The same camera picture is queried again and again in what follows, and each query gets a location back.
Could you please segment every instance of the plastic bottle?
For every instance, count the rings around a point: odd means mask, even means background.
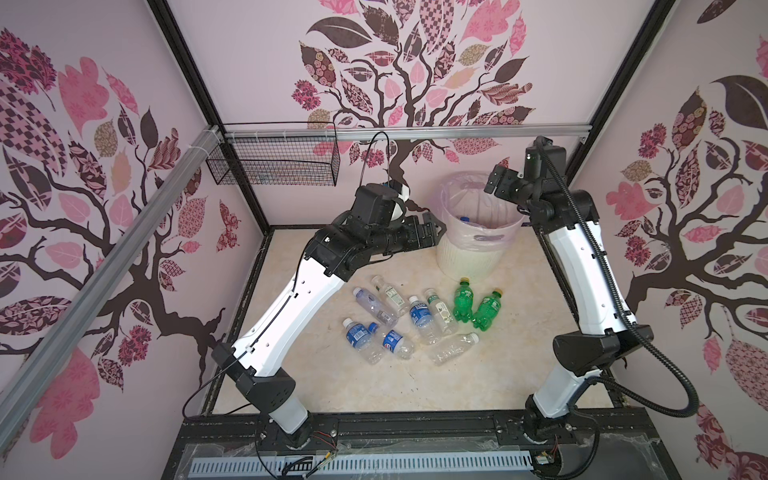
[[[458,323],[453,317],[451,309],[448,308],[448,305],[446,305],[445,302],[440,300],[435,289],[428,288],[424,292],[424,296],[427,297],[429,309],[432,311],[432,315],[438,320],[438,323],[442,319],[442,334],[451,335],[458,332]]]
[[[368,331],[365,325],[355,323],[352,319],[345,319],[343,325],[346,329],[346,339],[349,340],[349,344],[355,347],[355,350],[368,363],[375,365],[382,359],[384,350],[376,346],[376,341],[374,341],[371,332]]]
[[[402,298],[402,295],[387,283],[381,275],[376,275],[371,279],[371,284],[376,288],[376,292],[383,295],[384,304],[397,316],[403,316],[408,312],[408,303]]]
[[[408,298],[408,301],[411,303],[411,319],[422,336],[422,341],[427,345],[437,343],[442,338],[442,326],[429,312],[427,304],[416,295]]]
[[[458,288],[453,296],[453,315],[457,320],[467,323],[475,318],[472,315],[472,303],[475,301],[475,294],[469,288],[469,278],[464,276],[458,283]]]
[[[472,320],[472,325],[483,332],[491,327],[493,319],[498,315],[498,309],[502,307],[502,289],[497,288],[480,302],[478,312]]]
[[[392,328],[397,323],[397,316],[386,309],[376,295],[364,288],[356,286],[352,294],[357,299],[357,303],[368,311],[373,318],[381,322],[382,325]]]
[[[387,332],[376,322],[371,322],[368,325],[368,331],[376,339],[376,343],[381,345],[387,352],[394,353],[403,360],[411,358],[416,351],[416,345],[407,337],[400,335],[395,330]]]
[[[440,366],[471,349],[479,341],[480,337],[477,333],[450,336],[432,349],[429,358],[435,365]]]

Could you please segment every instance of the wire basket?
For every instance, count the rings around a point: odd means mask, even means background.
[[[302,131],[301,136],[290,136],[289,132],[275,130],[252,137],[226,138],[226,143],[219,144],[206,160],[216,184],[237,184],[235,170],[239,165],[252,185],[335,187],[341,161],[336,126],[326,122],[301,123],[308,124],[317,135]]]

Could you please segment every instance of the trash can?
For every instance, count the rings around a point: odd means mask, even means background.
[[[437,264],[458,281],[486,278],[509,248],[525,216],[517,206],[483,191],[488,174],[448,177],[432,199],[432,212],[446,225],[437,246]]]

